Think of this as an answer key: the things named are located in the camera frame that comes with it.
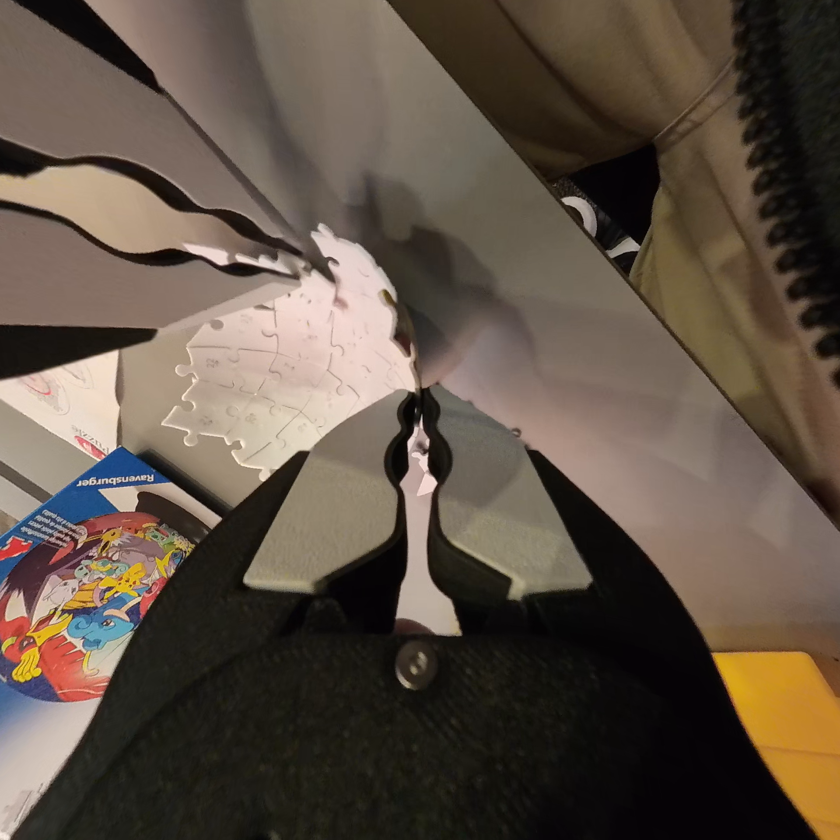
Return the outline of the partly built puzzle ball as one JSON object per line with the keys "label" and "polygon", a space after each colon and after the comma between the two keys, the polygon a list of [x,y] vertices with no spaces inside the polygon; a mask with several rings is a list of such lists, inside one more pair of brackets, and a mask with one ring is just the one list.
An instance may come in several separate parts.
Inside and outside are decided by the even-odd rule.
{"label": "partly built puzzle ball", "polygon": [[161,425],[192,448],[218,438],[235,463],[271,477],[334,428],[394,392],[418,392],[413,327],[383,268],[320,224],[314,268],[268,303],[205,323],[186,345],[187,380]]}

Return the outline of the black white shoe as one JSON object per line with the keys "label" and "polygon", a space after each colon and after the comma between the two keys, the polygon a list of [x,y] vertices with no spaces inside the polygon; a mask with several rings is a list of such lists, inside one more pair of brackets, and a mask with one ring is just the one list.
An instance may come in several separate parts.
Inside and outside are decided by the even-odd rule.
{"label": "black white shoe", "polygon": [[626,277],[631,274],[653,216],[659,187],[650,143],[552,182],[555,195]]}

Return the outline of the white instruction sheet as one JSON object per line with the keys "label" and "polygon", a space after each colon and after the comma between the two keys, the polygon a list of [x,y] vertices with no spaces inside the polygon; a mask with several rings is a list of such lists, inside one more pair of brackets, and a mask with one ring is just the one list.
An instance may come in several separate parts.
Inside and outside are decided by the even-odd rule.
{"label": "white instruction sheet", "polygon": [[117,350],[2,380],[1,398],[94,459],[119,446]]}

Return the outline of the blue puzzle box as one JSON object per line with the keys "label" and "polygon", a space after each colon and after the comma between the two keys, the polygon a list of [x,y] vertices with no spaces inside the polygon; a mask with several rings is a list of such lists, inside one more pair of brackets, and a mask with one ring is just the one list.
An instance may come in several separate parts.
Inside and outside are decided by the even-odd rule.
{"label": "blue puzzle box", "polygon": [[154,600],[220,519],[117,448],[2,535],[2,838],[69,759]]}

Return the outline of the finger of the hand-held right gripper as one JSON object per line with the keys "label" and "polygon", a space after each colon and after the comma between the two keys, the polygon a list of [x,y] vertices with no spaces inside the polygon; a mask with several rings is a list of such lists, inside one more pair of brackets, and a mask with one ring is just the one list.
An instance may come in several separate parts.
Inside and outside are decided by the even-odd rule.
{"label": "finger of the hand-held right gripper", "polygon": [[299,287],[294,277],[230,272],[174,251],[122,255],[65,219],[2,203],[3,326],[186,329]]}
{"label": "finger of the hand-held right gripper", "polygon": [[255,241],[308,247],[171,99],[17,2],[1,10],[2,145],[30,165],[87,163]]}

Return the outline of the curved white puzzle piece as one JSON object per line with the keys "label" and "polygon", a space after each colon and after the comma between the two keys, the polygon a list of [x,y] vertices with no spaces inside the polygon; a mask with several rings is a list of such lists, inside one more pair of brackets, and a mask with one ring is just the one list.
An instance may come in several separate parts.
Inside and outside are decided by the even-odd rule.
{"label": "curved white puzzle piece", "polygon": [[305,259],[271,248],[256,248],[243,253],[236,249],[182,243],[182,249],[186,253],[227,272],[255,270],[267,271],[284,277],[299,278],[310,269],[310,265]]}

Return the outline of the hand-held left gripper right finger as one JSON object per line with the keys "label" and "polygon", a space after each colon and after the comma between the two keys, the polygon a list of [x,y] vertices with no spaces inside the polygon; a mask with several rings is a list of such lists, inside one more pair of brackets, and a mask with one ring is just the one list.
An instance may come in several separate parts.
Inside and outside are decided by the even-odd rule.
{"label": "hand-held left gripper right finger", "polygon": [[518,602],[592,584],[520,437],[441,385],[423,393],[423,424],[437,482],[429,568],[450,598]]}

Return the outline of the yellow box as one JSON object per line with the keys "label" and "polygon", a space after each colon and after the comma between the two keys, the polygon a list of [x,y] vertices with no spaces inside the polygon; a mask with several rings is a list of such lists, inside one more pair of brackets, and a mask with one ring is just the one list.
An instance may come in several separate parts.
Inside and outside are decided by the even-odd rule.
{"label": "yellow box", "polygon": [[715,653],[742,725],[818,838],[839,838],[838,662],[804,652]]}

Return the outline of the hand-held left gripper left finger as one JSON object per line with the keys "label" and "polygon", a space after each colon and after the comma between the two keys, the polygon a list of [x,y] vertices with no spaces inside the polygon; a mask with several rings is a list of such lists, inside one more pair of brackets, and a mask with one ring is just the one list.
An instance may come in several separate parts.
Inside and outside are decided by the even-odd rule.
{"label": "hand-held left gripper left finger", "polygon": [[404,531],[415,404],[415,392],[394,391],[313,446],[245,573],[248,587],[318,594]]}

